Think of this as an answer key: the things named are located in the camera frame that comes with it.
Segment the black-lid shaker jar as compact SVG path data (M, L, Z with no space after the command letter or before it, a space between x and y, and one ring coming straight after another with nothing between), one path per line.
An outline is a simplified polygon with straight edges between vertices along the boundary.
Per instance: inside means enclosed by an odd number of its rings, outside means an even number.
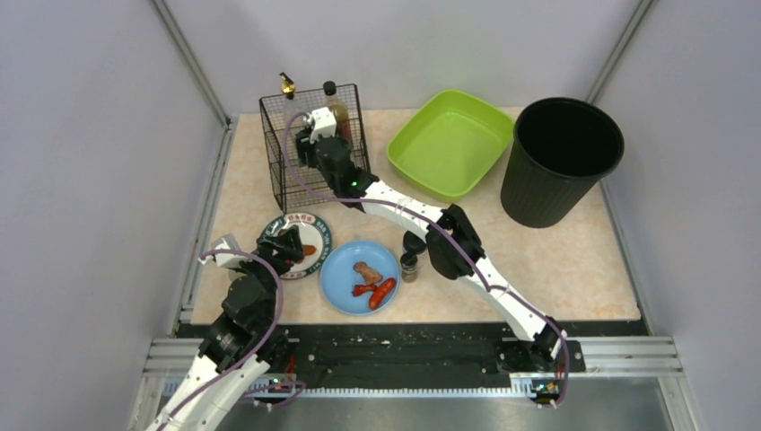
M402 248L404 254L412 254L416 256L427 251L425 241L410 231L405 232L403 235Z

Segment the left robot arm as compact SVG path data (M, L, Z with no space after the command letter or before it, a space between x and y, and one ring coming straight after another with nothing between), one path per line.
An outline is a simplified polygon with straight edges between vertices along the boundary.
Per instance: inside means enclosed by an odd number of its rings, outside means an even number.
M215 430L286 350L287 337L277 328L284 308L281 276L304 257L298 227L260 237L251 252L234 249L230 239L219 239L198 259L239 277L179 388L149 424L151 430Z

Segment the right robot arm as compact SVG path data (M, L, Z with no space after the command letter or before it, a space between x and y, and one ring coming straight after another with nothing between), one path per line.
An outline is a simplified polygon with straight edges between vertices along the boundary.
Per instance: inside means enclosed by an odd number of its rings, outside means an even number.
M472 286L507 321L514 335L548 361L568 368L573 357L557 321L518 293L488 258L464 209L427 205L400 193L354 164L347 141L307 128L285 136L283 150L297 163L317 169L328 191L309 192L397 224L426 245L433 269L442 277Z

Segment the green-rimmed white plate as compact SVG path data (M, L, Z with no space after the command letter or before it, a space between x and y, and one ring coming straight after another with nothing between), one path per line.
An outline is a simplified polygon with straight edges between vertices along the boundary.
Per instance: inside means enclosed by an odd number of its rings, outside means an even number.
M317 252L295 264L282 279L300 279L316 273L323 265L333 246L332 232L319 216L307 212L293 212L272 220L261 235L279 234L291 226L298 226L303 245L313 245Z

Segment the brown sauce bottle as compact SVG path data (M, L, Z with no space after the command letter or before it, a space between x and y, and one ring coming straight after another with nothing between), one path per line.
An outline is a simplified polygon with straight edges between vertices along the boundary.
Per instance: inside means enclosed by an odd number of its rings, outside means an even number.
M343 137L350 146L353 145L351 121L346 105L337 96L337 85L333 81L326 81L322 85L325 95L326 106L334 114L337 122L337 135Z

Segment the green plastic basin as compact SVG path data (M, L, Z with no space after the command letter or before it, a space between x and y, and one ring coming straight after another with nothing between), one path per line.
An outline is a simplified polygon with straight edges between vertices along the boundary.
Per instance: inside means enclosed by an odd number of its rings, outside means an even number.
M397 174L442 202L465 197L512 142L514 120L460 90L434 95L397 132L386 155Z

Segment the clear gold-spout oil bottle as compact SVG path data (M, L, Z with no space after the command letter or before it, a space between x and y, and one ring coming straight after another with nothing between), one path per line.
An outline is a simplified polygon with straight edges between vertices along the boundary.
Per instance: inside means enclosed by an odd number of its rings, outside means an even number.
M309 110L296 94L296 86L294 81L285 72L281 72L279 76L281 79L281 93L283 95L284 103L282 109L284 124L286 125L292 117L301 113L301 115L292 122L290 127L290 133L293 136L296 136L305 128L304 113L308 112Z

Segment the blue plate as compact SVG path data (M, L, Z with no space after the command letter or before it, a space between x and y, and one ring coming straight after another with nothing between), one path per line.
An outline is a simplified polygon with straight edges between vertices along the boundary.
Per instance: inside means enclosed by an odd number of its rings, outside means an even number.
M361 275L353 270L356 262L366 262L387 278L395 278L397 285L380 307L371 310L368 302L372 293L358 297L352 295L355 285L365 285ZM379 312L393 301L402 285L397 259L390 250L378 242L358 240L347 242L331 251L319 275L319 285L326 300L337 310L348 315L365 316Z

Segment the small pepper grinder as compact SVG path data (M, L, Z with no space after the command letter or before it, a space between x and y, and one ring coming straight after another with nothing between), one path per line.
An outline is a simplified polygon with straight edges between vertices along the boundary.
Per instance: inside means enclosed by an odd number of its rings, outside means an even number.
M405 283L413 283L418 277L418 257L413 252L405 252L400 256L401 277Z

